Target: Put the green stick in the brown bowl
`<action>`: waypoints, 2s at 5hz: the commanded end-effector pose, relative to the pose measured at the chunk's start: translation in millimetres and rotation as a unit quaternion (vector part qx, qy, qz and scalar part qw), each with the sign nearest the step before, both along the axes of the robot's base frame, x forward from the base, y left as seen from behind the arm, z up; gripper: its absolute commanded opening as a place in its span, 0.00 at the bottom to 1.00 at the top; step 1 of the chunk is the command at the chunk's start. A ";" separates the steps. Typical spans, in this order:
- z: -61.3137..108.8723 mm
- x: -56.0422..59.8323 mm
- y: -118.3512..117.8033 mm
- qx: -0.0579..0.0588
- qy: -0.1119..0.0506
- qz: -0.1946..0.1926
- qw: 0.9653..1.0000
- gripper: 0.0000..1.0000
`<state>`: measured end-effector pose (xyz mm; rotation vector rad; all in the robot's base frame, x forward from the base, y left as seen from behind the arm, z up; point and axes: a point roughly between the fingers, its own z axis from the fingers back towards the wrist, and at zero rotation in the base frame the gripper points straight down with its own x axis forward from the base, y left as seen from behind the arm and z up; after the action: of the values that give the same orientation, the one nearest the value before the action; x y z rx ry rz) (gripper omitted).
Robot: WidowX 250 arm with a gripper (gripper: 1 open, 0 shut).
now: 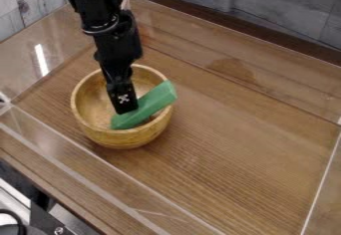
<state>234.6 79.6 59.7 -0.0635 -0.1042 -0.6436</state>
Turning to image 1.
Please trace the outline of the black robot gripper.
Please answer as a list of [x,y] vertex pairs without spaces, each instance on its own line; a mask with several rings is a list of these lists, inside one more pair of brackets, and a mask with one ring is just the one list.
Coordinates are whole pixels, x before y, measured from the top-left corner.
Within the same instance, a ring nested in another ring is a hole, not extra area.
[[138,24],[131,10],[124,10],[116,27],[104,34],[94,36],[96,61],[107,80],[107,93],[119,115],[138,107],[135,87],[130,81],[132,62],[143,55]]

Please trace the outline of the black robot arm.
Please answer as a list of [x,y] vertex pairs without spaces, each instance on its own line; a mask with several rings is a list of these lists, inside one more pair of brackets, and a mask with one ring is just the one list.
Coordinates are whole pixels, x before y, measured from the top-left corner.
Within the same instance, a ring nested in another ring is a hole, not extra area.
[[68,0],[82,19],[82,30],[94,38],[107,93],[119,115],[138,107],[132,63],[143,55],[134,13],[124,0]]

